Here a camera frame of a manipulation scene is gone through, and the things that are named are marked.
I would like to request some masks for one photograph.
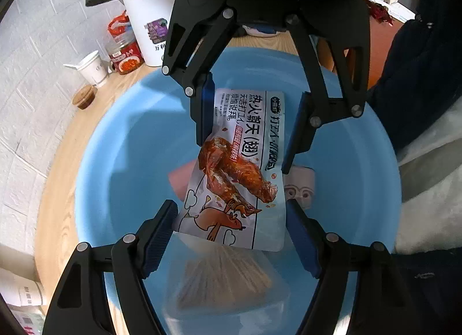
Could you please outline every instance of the cartoon chicken drawing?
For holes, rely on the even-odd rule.
[[[237,214],[230,212],[233,205],[235,205],[234,208],[236,210],[240,210],[240,207],[243,207],[242,204],[236,204],[233,200],[230,200],[226,204],[224,210],[219,210],[215,207],[206,207],[210,200],[210,196],[207,195],[204,206],[202,206],[199,214],[191,216],[189,213],[186,213],[184,216],[194,218],[196,226],[202,230],[208,231],[210,228],[212,228],[207,236],[207,240],[215,241],[220,227],[227,227],[232,230],[243,230],[245,228],[242,226],[241,221],[237,219]]]

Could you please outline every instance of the pink object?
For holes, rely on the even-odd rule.
[[[180,168],[177,168],[168,174],[169,182],[170,185],[172,185],[173,191],[182,201],[186,198],[189,179],[193,173],[196,160],[197,159],[191,160],[189,163],[182,165]]]

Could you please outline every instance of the red jar label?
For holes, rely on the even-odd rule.
[[[144,63],[143,56],[136,41],[121,48],[120,51],[109,55],[115,70],[120,74],[129,73]]]

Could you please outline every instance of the chicken wing illustration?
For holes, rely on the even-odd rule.
[[[278,187],[263,179],[260,169],[240,154],[231,160],[231,143],[222,137],[206,141],[199,153],[199,169],[207,175],[207,188],[225,203],[234,200],[245,207],[245,215],[258,212],[229,182],[225,173],[264,203],[274,201]]]

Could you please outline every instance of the wooden table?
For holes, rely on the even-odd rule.
[[[229,45],[263,47],[297,54],[288,33],[272,38],[236,38]],[[144,65],[125,76],[112,74],[109,82],[99,89],[93,103],[85,110],[78,110],[66,130],[43,191],[35,239],[37,272],[48,300],[79,242],[74,221],[74,193],[86,145],[99,121],[117,98],[140,78],[156,69]],[[111,303],[109,306],[117,334],[128,335],[121,311]]]

